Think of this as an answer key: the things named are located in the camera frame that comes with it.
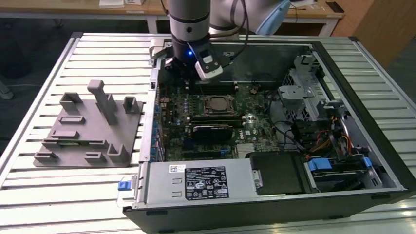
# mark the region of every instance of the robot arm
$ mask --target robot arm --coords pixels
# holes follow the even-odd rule
[[[247,20],[248,30],[272,35],[291,4],[290,0],[251,0],[247,4],[246,0],[168,0],[168,5],[175,59],[195,67],[202,80],[211,80],[223,73],[224,64],[211,46],[210,27],[236,31],[247,27]]]

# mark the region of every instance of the power supply label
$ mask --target power supply label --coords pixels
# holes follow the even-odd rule
[[[184,180],[190,201],[230,197],[226,167],[187,168]]]

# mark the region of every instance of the cpu socket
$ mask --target cpu socket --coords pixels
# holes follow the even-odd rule
[[[211,95],[204,97],[206,116],[234,116],[234,97],[231,95]]]

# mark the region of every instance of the slotted metal platform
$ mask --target slotted metal platform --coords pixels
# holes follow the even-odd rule
[[[88,34],[71,38],[39,96],[0,159],[0,230],[22,233],[143,233],[118,207],[118,181],[138,172],[144,118],[128,168],[36,168],[42,147],[62,106],[64,92],[92,99],[91,79],[102,79],[116,100],[147,101],[150,42],[170,38],[152,34]],[[320,41],[411,171],[416,174],[416,106],[359,42],[348,38],[258,37],[255,40]],[[227,228],[203,233],[415,233],[416,200],[382,205],[336,220]]]

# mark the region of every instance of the open computer tower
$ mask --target open computer tower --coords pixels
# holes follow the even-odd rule
[[[214,46],[232,55],[242,44]],[[143,231],[343,218],[415,194],[320,42],[251,41],[211,83],[166,61],[152,70],[135,202],[123,209]]]

